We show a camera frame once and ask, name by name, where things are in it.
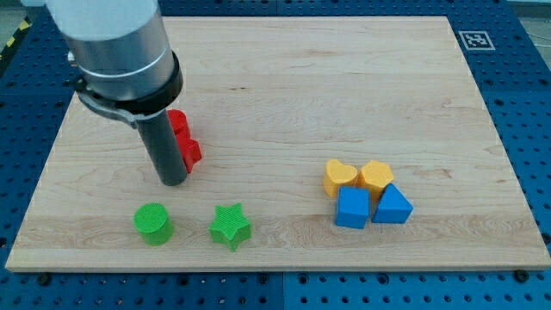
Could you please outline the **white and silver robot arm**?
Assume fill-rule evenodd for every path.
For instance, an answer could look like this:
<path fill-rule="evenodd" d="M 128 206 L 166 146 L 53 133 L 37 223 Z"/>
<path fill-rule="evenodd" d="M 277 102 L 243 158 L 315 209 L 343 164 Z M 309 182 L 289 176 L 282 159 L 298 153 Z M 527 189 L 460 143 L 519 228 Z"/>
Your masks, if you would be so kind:
<path fill-rule="evenodd" d="M 137 130 L 160 181 L 176 186 L 188 172 L 168 116 L 184 75 L 157 0 L 36 0 L 62 34 L 72 85 L 92 113 Z"/>

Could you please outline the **black flange with grey bracket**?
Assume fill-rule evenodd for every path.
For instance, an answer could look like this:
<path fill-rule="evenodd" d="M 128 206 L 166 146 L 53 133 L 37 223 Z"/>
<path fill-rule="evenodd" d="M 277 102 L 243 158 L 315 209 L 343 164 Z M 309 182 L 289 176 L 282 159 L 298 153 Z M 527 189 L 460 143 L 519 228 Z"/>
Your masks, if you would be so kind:
<path fill-rule="evenodd" d="M 72 86 L 80 102 L 91 112 L 136 128 L 138 121 L 151 118 L 165 110 L 182 91 L 183 74 L 181 66 L 177 55 L 174 52 L 171 52 L 171 54 L 174 67 L 168 81 L 147 96 L 126 101 L 107 99 L 93 91 L 83 76 L 76 77 L 72 81 Z"/>

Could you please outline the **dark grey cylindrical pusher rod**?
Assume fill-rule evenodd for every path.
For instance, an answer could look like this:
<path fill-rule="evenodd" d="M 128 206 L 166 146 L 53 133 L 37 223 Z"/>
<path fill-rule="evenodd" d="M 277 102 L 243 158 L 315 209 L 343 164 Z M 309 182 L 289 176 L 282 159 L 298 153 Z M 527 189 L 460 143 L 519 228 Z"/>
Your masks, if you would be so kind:
<path fill-rule="evenodd" d="M 137 129 L 160 181 L 167 186 L 183 183 L 188 172 L 167 111 L 148 115 L 137 122 Z"/>

